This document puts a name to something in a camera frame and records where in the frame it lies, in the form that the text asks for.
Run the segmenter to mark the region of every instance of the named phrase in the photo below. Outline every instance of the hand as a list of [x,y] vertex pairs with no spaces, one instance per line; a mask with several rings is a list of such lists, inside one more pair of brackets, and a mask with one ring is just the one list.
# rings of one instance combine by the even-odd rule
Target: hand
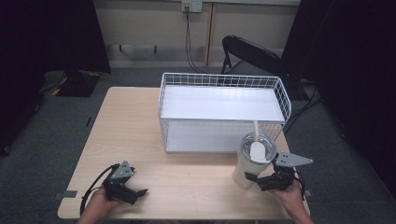
[[105,189],[99,188],[92,194],[87,207],[78,220],[78,224],[96,223],[100,219],[107,217],[115,207],[124,203],[118,199],[109,201]]
[[295,224],[314,223],[305,210],[300,183],[297,180],[294,180],[287,189],[271,189],[269,191],[279,198]]

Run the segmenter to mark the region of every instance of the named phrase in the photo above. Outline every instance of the white cup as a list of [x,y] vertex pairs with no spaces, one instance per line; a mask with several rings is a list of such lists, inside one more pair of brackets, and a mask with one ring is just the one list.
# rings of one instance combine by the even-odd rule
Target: white cup
[[269,166],[276,155],[274,141],[261,134],[259,141],[255,142],[254,136],[255,133],[249,133],[242,139],[241,147],[237,152],[237,163],[233,170],[233,182],[244,189],[254,184],[245,178],[245,172],[259,175]]

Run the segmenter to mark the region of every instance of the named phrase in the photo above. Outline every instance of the wooden table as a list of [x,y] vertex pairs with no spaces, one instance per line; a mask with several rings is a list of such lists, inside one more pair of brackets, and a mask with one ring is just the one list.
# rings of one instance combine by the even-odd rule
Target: wooden table
[[[257,185],[241,189],[232,178],[234,153],[166,153],[158,115],[159,88],[109,89],[63,198],[58,216],[79,218],[81,197],[108,166],[128,161],[136,170],[126,186],[148,189],[134,205],[109,218],[263,220],[290,218],[279,200]],[[283,133],[277,150],[289,151]],[[262,175],[270,175],[272,167]]]

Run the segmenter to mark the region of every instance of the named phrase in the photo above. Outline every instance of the wire basket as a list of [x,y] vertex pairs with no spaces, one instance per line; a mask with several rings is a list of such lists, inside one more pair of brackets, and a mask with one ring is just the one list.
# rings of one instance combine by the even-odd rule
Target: wire basket
[[159,117],[166,152],[236,152],[259,132],[277,139],[291,113],[279,77],[164,73]]

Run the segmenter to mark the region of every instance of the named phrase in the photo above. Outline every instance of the gray carpet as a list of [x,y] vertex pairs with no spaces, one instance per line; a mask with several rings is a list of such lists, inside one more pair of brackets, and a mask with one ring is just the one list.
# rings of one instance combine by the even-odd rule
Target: gray carpet
[[[218,74],[220,69],[205,70]],[[0,158],[0,223],[74,223],[57,217],[60,201],[52,197],[67,188],[106,91],[112,86],[159,87],[163,72],[194,73],[190,68],[117,68],[101,77],[91,98],[54,97],[47,91],[39,111],[10,146],[10,156]],[[61,75],[48,73],[47,85]],[[304,103],[292,101],[292,106]],[[314,193],[307,200],[316,223],[396,223],[394,200],[369,162],[342,138],[324,104],[305,111],[287,139],[293,153],[314,160],[298,170]]]

